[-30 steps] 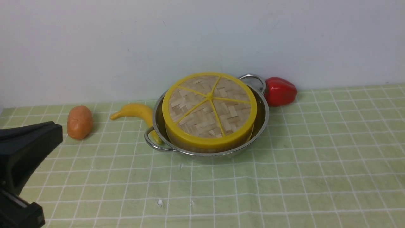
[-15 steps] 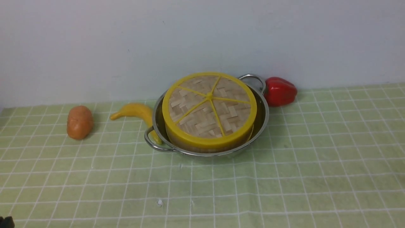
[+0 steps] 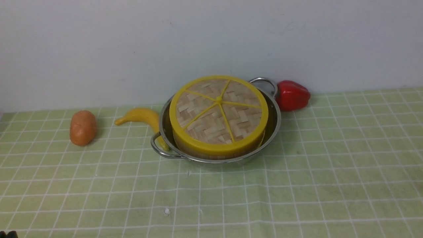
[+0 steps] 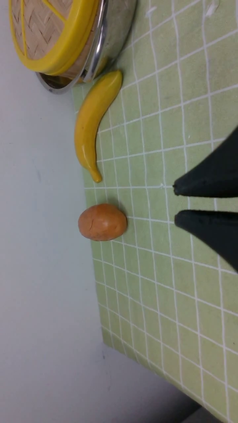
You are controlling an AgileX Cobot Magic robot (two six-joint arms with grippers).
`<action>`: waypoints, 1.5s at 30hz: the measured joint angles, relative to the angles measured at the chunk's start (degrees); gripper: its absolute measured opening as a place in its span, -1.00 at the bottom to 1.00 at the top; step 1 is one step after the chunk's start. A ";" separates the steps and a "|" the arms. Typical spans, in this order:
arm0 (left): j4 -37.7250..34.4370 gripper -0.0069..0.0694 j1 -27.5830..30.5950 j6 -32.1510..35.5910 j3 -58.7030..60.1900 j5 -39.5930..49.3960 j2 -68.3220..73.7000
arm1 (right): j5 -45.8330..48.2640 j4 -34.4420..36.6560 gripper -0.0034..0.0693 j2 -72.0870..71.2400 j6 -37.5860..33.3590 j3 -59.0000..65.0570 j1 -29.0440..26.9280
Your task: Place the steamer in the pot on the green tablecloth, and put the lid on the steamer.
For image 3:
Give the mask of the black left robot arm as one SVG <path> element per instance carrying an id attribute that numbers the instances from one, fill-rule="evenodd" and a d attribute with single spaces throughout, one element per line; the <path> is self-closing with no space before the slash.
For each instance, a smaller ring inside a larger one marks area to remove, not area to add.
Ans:
<path id="1" fill-rule="evenodd" d="M 14 230 L 9 232 L 0 231 L 0 238 L 18 238 L 18 235 Z"/>

